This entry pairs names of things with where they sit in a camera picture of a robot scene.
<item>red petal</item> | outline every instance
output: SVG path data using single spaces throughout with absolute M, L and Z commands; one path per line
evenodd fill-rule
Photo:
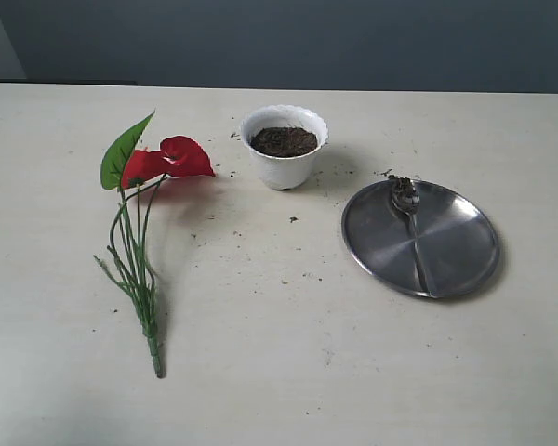
M 193 139 L 187 137 L 166 138 L 161 141 L 159 147 L 170 160 L 167 173 L 172 177 L 215 176 L 208 155 Z
M 133 151 L 122 175 L 122 187 L 132 188 L 166 172 L 169 163 L 160 151 Z

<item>white plastic pot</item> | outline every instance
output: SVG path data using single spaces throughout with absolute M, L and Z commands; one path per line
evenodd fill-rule
M 254 150 L 250 141 L 260 130 L 268 127 L 301 127 L 314 133 L 318 146 L 305 155 L 279 158 Z M 250 151 L 257 175 L 271 189 L 289 190 L 302 184 L 312 172 L 318 151 L 328 141 L 328 129 L 323 119 L 313 111 L 294 105 L 271 105 L 250 113 L 240 125 L 240 135 Z

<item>soil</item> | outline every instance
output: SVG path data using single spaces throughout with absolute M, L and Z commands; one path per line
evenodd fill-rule
M 250 145 L 255 151 L 279 158 L 305 155 L 318 147 L 314 133 L 299 127 L 263 128 L 252 138 Z

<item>metal spoon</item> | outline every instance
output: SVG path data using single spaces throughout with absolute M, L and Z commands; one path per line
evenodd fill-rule
M 409 178 L 390 176 L 394 179 L 391 189 L 391 201 L 394 207 L 408 217 L 407 225 L 413 237 L 413 247 L 416 255 L 416 267 L 418 269 L 419 284 L 430 297 L 434 297 L 434 281 L 430 274 L 426 261 L 419 249 L 418 229 L 416 213 L 419 209 L 419 195 Z

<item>round plate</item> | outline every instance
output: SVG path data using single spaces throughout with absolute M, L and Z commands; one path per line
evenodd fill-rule
M 418 248 L 434 290 L 420 284 L 408 217 L 391 202 L 393 180 L 357 192 L 343 211 L 343 238 L 353 257 L 370 274 L 411 295 L 447 297 L 480 287 L 494 272 L 498 237 L 486 216 L 456 192 L 415 181 Z

